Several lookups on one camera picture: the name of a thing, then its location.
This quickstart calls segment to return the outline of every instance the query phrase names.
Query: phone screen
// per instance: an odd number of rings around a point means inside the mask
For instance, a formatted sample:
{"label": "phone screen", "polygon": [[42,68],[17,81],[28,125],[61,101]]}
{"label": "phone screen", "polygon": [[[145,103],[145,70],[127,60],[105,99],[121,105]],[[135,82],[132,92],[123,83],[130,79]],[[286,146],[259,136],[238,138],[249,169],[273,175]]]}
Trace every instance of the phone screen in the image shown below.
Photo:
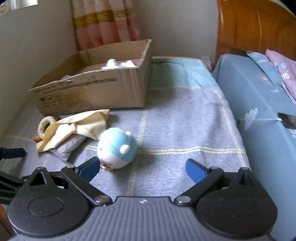
{"label": "phone screen", "polygon": [[296,129],[296,116],[278,113],[278,117],[281,118],[284,127],[289,129]]}

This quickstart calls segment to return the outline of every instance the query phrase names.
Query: wooden headboard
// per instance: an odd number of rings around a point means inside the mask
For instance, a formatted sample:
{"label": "wooden headboard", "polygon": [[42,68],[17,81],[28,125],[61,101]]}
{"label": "wooden headboard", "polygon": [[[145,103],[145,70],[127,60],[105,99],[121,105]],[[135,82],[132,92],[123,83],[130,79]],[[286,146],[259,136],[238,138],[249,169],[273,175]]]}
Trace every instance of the wooden headboard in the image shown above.
{"label": "wooden headboard", "polygon": [[215,62],[220,55],[247,50],[277,51],[296,60],[296,17],[269,0],[217,0],[219,9]]}

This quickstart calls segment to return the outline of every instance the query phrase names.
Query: open cardboard box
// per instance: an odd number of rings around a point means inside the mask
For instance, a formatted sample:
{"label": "open cardboard box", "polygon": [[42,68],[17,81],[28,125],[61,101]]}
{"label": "open cardboard box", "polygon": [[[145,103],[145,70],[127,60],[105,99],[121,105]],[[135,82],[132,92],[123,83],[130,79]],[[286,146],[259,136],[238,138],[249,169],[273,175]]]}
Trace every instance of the open cardboard box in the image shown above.
{"label": "open cardboard box", "polygon": [[[121,42],[74,54],[28,92],[44,115],[143,107],[152,60],[151,40]],[[100,70],[108,59],[135,68]]]}

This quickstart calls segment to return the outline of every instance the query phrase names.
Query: fluffy ring toy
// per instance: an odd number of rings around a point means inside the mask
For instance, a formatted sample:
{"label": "fluffy ring toy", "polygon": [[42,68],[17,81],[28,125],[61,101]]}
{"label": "fluffy ring toy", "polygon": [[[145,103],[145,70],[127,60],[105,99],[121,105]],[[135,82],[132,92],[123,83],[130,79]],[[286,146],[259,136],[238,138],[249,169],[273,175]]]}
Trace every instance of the fluffy ring toy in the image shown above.
{"label": "fluffy ring toy", "polygon": [[43,118],[39,125],[38,125],[38,135],[41,137],[41,139],[43,140],[44,138],[44,133],[45,133],[45,127],[49,124],[53,124],[57,122],[52,116],[47,116],[45,118]]}

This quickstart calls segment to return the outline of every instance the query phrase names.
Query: metal screw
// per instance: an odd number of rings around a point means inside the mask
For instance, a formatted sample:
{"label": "metal screw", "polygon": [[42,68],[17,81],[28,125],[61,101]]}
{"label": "metal screw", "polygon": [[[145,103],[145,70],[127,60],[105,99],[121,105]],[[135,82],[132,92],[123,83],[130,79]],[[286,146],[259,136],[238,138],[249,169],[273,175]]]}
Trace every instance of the metal screw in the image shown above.
{"label": "metal screw", "polygon": [[146,202],[148,202],[146,199],[140,201],[141,204],[145,204]]}
{"label": "metal screw", "polygon": [[97,196],[94,200],[98,203],[106,203],[110,201],[110,198],[106,195],[100,195]]}
{"label": "metal screw", "polygon": [[179,196],[176,200],[178,203],[188,203],[191,201],[191,198],[188,196]]}

